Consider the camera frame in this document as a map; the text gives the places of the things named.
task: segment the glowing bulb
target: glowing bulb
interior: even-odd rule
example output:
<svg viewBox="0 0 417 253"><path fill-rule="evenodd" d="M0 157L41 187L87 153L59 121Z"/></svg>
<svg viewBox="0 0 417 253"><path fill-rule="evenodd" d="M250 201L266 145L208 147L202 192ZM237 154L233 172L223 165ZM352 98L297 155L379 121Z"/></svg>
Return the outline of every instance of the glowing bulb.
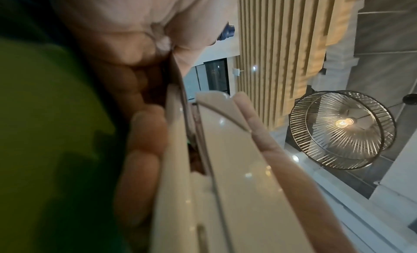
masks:
<svg viewBox="0 0 417 253"><path fill-rule="evenodd" d="M336 123L335 123L335 125L338 128L345 128L345 127L347 127L347 126L349 126L351 124L353 124L353 119L351 119L351 118L340 119L340 120L336 121Z"/></svg>

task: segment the wooden slat wall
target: wooden slat wall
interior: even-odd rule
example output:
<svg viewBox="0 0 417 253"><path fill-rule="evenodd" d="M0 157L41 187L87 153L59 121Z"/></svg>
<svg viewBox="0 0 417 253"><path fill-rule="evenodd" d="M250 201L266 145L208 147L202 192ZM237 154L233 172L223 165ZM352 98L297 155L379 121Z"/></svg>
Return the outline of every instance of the wooden slat wall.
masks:
<svg viewBox="0 0 417 253"><path fill-rule="evenodd" d="M268 129L284 118L346 32L356 0L239 0L238 90Z"/></svg>

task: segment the green fabric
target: green fabric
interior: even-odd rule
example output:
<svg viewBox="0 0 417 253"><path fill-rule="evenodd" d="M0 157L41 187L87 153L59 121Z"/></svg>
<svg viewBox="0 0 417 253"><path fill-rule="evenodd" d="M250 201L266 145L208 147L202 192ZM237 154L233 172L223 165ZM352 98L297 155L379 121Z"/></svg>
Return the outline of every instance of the green fabric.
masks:
<svg viewBox="0 0 417 253"><path fill-rule="evenodd" d="M0 252L125 252L124 135L69 51L0 38Z"/></svg>

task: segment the wire lamp shade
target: wire lamp shade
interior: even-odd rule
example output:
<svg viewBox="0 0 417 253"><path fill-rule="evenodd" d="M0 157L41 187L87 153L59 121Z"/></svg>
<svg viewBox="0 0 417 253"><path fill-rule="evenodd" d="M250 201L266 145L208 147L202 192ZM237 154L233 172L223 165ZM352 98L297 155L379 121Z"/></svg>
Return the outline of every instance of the wire lamp shade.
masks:
<svg viewBox="0 0 417 253"><path fill-rule="evenodd" d="M295 142L323 166L360 169L396 136L394 118L372 97L353 91L322 91L302 97L290 114Z"/></svg>

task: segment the skin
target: skin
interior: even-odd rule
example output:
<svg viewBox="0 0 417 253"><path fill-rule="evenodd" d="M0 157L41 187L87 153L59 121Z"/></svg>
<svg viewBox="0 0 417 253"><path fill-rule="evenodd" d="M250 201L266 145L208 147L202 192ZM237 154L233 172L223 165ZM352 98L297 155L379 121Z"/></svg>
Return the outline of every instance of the skin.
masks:
<svg viewBox="0 0 417 253"><path fill-rule="evenodd" d="M159 64L173 50L183 76L226 25L237 0L51 0L98 78L130 120L114 214L134 252L146 244L168 143ZM244 93L234 96L252 138L318 253L356 252L315 182L269 135Z"/></svg>

